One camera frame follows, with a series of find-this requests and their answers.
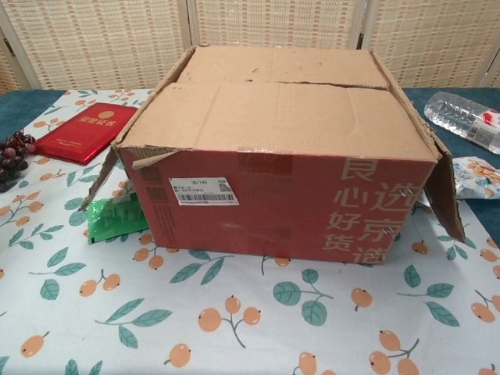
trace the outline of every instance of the plastic water bottle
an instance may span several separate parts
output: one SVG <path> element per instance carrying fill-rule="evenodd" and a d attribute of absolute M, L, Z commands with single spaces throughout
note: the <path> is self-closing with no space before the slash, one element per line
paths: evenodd
<path fill-rule="evenodd" d="M 432 95 L 423 109 L 436 125 L 500 154 L 500 112 L 448 92 Z"/>

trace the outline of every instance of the bamboo screen panel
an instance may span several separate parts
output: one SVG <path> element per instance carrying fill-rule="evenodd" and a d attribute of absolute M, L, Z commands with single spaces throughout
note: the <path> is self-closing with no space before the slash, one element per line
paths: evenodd
<path fill-rule="evenodd" d="M 0 46 L 0 95 L 7 91 L 21 89 L 21 85 L 11 66 L 10 55 L 7 55 L 8 53 L 7 48 L 3 48 L 3 45 Z"/>
<path fill-rule="evenodd" d="M 500 88 L 500 70 L 495 74 L 493 81 L 490 84 L 492 88 Z"/>
<path fill-rule="evenodd" d="M 43 88 L 152 88 L 184 50 L 175 1 L 0 2 Z"/>
<path fill-rule="evenodd" d="M 197 0 L 200 43 L 347 48 L 354 0 Z"/>
<path fill-rule="evenodd" d="M 469 87 L 498 30 L 498 0 L 380 0 L 368 48 L 403 87 Z"/>

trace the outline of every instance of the cardboard box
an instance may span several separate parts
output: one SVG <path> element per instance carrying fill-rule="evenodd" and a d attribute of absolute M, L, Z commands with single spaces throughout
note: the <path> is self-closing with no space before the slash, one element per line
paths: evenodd
<path fill-rule="evenodd" d="M 113 144 L 155 242 L 382 263 L 425 187 L 464 240 L 451 157 L 368 51 L 197 47 Z"/>

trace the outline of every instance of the dark grapes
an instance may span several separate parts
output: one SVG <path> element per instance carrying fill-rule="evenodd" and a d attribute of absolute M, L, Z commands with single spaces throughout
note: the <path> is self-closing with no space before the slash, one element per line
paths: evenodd
<path fill-rule="evenodd" d="M 16 147 L 16 155 L 18 155 L 21 158 L 23 158 L 24 156 L 26 156 L 26 154 L 27 154 L 27 151 L 26 151 L 26 149 L 24 147 L 21 147 L 21 146 L 17 146 Z"/>
<path fill-rule="evenodd" d="M 23 140 L 24 143 L 31 143 L 31 144 L 33 144 L 36 141 L 36 139 L 34 139 L 34 137 L 29 134 L 25 135 Z"/>
<path fill-rule="evenodd" d="M 27 167 L 28 167 L 28 162 L 27 162 L 26 160 L 23 160 L 23 161 L 22 161 L 22 162 L 18 165 L 18 167 L 17 167 L 17 168 L 19 168 L 19 170 L 25 170 L 25 169 L 27 169 Z"/>
<path fill-rule="evenodd" d="M 12 168 L 16 167 L 16 161 L 14 159 L 5 159 L 2 162 L 2 167 L 4 167 L 6 170 L 11 170 Z"/>
<path fill-rule="evenodd" d="M 24 158 L 35 151 L 35 141 L 33 136 L 17 131 L 13 137 L 0 142 L 0 193 L 13 186 L 8 182 L 17 178 L 19 171 L 27 169 Z"/>
<path fill-rule="evenodd" d="M 7 182 L 9 180 L 9 171 L 0 168 L 0 182 Z"/>

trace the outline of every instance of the red booklet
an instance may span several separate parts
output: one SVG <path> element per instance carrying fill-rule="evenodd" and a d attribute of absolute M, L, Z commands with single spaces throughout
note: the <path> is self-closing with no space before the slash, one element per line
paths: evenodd
<path fill-rule="evenodd" d="M 36 153 L 86 165 L 123 129 L 137 108 L 95 103 L 35 142 Z"/>

